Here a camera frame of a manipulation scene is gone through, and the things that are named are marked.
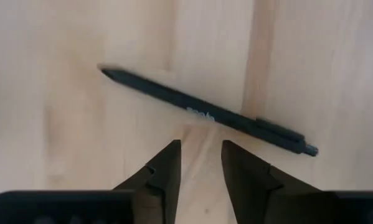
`black pen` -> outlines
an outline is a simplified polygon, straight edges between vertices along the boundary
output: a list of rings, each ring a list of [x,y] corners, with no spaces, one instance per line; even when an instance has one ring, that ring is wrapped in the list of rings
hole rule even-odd
[[[168,102],[190,112],[199,114],[253,137],[300,154],[316,156],[318,149],[305,142],[302,134],[281,127],[263,119],[250,119],[242,115],[212,105],[180,91],[152,82],[134,73],[119,68],[101,68],[113,81]]]

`wooden surface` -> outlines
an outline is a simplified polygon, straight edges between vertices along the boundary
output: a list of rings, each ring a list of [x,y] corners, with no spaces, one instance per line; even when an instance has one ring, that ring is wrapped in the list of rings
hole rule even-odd
[[[117,85],[121,65],[303,133],[312,158]],[[0,192],[110,189],[182,140],[177,223],[235,223],[230,139],[320,189],[373,189],[373,0],[0,1]]]

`white logo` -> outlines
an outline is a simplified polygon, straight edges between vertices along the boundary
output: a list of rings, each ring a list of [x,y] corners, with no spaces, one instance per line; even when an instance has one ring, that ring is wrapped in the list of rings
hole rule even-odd
[[[190,108],[190,107],[186,108],[186,110],[188,110],[188,111],[190,111],[194,114],[197,114],[199,116],[202,116],[206,119],[209,119],[211,121],[215,121],[215,118],[213,116],[211,116],[208,112],[207,112],[207,114],[204,114],[203,112],[199,112],[198,110],[194,110],[193,108]]]

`light wood tabletop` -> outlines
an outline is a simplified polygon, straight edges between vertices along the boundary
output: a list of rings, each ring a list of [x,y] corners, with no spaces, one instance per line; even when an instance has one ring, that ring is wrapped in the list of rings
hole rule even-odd
[[[300,132],[296,155],[118,85],[119,65]],[[0,192],[112,189],[182,141],[177,223],[235,223],[224,139],[373,190],[373,0],[0,0]]]

